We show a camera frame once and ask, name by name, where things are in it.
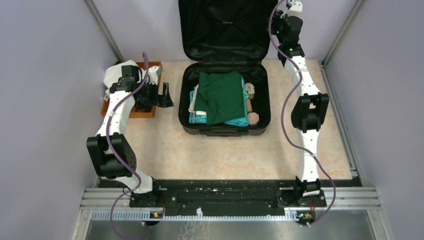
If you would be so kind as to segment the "dark green shirt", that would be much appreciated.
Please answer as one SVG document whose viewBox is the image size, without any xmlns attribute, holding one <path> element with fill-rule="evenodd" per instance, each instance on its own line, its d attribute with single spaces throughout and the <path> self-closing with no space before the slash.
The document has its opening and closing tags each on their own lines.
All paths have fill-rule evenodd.
<svg viewBox="0 0 424 240">
<path fill-rule="evenodd" d="M 243 117 L 241 74 L 201 72 L 194 110 L 206 112 L 208 126 Z"/>
</svg>

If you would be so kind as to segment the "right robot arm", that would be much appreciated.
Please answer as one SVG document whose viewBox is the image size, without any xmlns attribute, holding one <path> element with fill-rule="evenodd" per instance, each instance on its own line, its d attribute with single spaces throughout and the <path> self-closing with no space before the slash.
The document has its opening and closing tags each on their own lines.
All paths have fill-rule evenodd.
<svg viewBox="0 0 424 240">
<path fill-rule="evenodd" d="M 292 126 L 299 136 L 300 165 L 295 178 L 293 200 L 307 206 L 320 194 L 321 181 L 316 162 L 318 137 L 329 105 L 329 96 L 320 92 L 307 67 L 305 53 L 299 44 L 303 21 L 281 10 L 274 14 L 272 32 L 279 42 L 278 58 L 292 77 L 298 99 L 290 115 Z"/>
</svg>

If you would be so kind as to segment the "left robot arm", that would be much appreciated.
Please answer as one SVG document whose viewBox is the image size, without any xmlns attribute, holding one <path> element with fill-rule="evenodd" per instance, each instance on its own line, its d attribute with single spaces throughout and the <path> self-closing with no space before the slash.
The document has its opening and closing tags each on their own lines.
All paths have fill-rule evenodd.
<svg viewBox="0 0 424 240">
<path fill-rule="evenodd" d="M 134 107 L 168 108 L 174 104 L 168 92 L 168 83 L 159 90 L 160 65 L 141 68 L 132 60 L 106 69 L 103 84 L 109 105 L 102 125 L 86 141 L 94 170 L 99 177 L 126 185 L 149 207 L 160 202 L 159 191 L 153 188 L 153 177 L 137 166 L 136 155 L 125 137 L 130 114 Z"/>
</svg>

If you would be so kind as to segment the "turquoise shorts with striped waistband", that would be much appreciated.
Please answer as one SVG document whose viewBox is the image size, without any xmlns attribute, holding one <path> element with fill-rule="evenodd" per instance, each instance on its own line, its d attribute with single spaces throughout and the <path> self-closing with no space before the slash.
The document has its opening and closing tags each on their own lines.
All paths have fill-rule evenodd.
<svg viewBox="0 0 424 240">
<path fill-rule="evenodd" d="M 245 88 L 245 80 L 241 76 L 241 86 L 242 86 L 242 92 L 243 92 L 243 100 L 244 100 L 244 116 L 240 118 L 234 118 L 228 121 L 223 122 L 227 125 L 237 126 L 237 127 L 247 127 L 249 125 L 248 123 L 248 108 L 247 108 L 247 100 L 249 99 L 248 92 Z M 194 111 L 194 105 L 196 101 L 196 95 L 197 95 L 197 89 L 199 85 L 196 85 L 192 91 L 189 92 L 189 124 L 206 124 L 207 123 L 207 114 L 204 111 Z"/>
</svg>

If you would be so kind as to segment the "tan bottle with grey cap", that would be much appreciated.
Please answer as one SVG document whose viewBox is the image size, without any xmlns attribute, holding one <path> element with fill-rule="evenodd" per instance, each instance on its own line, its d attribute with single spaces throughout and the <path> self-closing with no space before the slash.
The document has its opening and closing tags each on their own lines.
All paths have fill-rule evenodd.
<svg viewBox="0 0 424 240">
<path fill-rule="evenodd" d="M 252 103 L 249 98 L 246 100 L 246 109 L 248 114 L 253 112 Z"/>
</svg>

